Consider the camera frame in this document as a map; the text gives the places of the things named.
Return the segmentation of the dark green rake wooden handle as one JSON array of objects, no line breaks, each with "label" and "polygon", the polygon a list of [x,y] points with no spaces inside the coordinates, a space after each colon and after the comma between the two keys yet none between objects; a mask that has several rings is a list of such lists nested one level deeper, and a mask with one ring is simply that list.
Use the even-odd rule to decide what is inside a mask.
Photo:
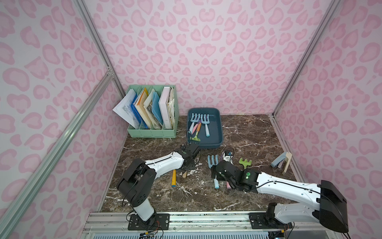
[{"label": "dark green rake wooden handle", "polygon": [[198,163],[196,165],[196,168],[195,169],[192,169],[192,170],[186,170],[183,174],[182,174],[182,177],[183,178],[187,178],[188,176],[190,175],[194,175],[194,174],[197,174],[200,170],[200,167],[202,166],[201,163]]}]

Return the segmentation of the blue rake yellow handle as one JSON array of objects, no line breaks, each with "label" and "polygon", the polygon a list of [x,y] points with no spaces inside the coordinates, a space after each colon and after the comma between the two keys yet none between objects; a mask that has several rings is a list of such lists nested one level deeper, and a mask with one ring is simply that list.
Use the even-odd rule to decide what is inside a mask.
[{"label": "blue rake yellow handle", "polygon": [[176,169],[174,169],[172,173],[172,187],[176,187],[176,186],[177,186],[177,172],[176,172]]}]

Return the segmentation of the light blue rake mint handle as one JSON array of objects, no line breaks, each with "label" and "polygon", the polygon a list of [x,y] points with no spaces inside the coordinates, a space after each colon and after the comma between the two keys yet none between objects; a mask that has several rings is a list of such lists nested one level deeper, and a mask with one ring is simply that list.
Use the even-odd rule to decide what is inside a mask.
[{"label": "light blue rake mint handle", "polygon": [[211,170],[211,177],[214,182],[214,188],[219,189],[219,182],[216,178],[216,166],[219,163],[219,158],[218,155],[208,155],[208,166],[209,169]]}]

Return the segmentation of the lime rake orange handle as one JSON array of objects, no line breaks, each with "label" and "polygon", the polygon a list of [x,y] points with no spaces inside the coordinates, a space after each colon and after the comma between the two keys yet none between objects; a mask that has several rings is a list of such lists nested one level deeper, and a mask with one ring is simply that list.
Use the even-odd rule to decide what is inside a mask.
[{"label": "lime rake orange handle", "polygon": [[199,132],[200,132],[200,129],[201,129],[201,125],[202,125],[202,123],[199,122],[198,128],[197,128],[197,130],[195,131],[195,135],[194,135],[193,137],[190,137],[190,140],[192,140],[192,141],[197,141],[197,142],[200,142],[200,141],[201,141],[201,139],[198,137]]}]

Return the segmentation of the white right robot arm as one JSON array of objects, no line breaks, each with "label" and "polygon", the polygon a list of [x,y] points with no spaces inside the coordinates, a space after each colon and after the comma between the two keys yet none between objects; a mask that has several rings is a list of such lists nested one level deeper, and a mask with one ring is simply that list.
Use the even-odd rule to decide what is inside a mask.
[{"label": "white right robot arm", "polygon": [[211,176],[218,181],[228,182],[232,189],[238,191],[275,195],[293,201],[292,204],[270,204],[269,220],[283,224],[320,223],[338,233],[349,232],[347,200],[330,181],[301,183],[251,168],[240,170],[227,161],[214,165]]}]

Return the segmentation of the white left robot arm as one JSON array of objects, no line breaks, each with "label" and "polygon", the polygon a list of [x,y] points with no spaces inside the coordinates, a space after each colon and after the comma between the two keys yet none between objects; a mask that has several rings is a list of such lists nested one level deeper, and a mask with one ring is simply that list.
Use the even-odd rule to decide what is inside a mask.
[{"label": "white left robot arm", "polygon": [[116,188],[123,196],[123,201],[127,201],[130,204],[143,223],[152,225],[155,221],[156,212],[148,199],[154,181],[173,170],[194,169],[195,159],[200,151],[201,149],[198,145],[186,143],[171,153],[157,159],[144,161],[137,158],[124,171]]}]

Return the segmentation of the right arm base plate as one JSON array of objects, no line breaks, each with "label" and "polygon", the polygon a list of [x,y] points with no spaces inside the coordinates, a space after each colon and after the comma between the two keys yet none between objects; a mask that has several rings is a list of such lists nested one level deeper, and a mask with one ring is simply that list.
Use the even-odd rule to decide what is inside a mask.
[{"label": "right arm base plate", "polygon": [[268,217],[267,213],[249,213],[249,221],[252,229],[277,229],[277,230],[289,230],[292,229],[293,224],[284,224],[276,220],[275,218]]}]

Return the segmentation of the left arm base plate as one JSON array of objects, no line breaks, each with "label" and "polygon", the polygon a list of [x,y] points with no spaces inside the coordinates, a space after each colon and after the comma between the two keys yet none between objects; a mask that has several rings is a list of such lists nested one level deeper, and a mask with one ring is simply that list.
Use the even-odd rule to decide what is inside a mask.
[{"label": "left arm base plate", "polygon": [[155,229],[168,230],[170,223],[170,214],[154,213],[147,221],[141,219],[137,214],[132,214],[128,219],[129,231],[151,231]]}]

